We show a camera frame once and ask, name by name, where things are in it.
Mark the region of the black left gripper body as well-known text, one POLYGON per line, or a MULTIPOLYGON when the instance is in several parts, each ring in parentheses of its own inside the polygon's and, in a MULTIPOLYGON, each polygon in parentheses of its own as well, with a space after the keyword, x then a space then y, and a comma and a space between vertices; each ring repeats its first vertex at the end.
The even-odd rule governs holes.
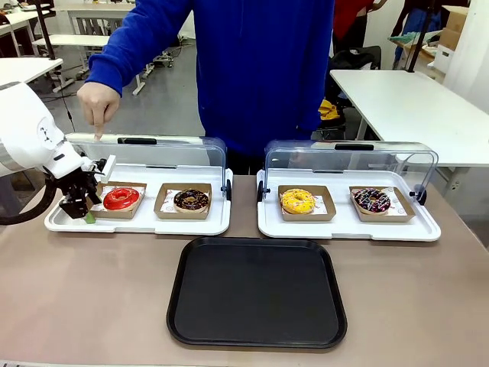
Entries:
POLYGON ((60 202, 62 209, 87 209, 87 198, 93 204, 102 201, 97 194, 98 183, 95 175, 102 174, 106 159, 93 161, 87 171, 77 168, 63 178, 57 179, 57 186, 61 189, 64 199, 60 202))

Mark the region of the person's right hand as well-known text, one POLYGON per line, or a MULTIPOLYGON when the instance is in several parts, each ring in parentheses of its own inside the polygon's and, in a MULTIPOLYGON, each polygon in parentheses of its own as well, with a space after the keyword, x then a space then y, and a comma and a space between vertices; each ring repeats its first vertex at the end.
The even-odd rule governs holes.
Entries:
POLYGON ((111 87, 94 82, 84 83, 77 96, 85 120, 94 128, 94 139, 100 141, 105 125, 118 111, 121 96, 111 87))

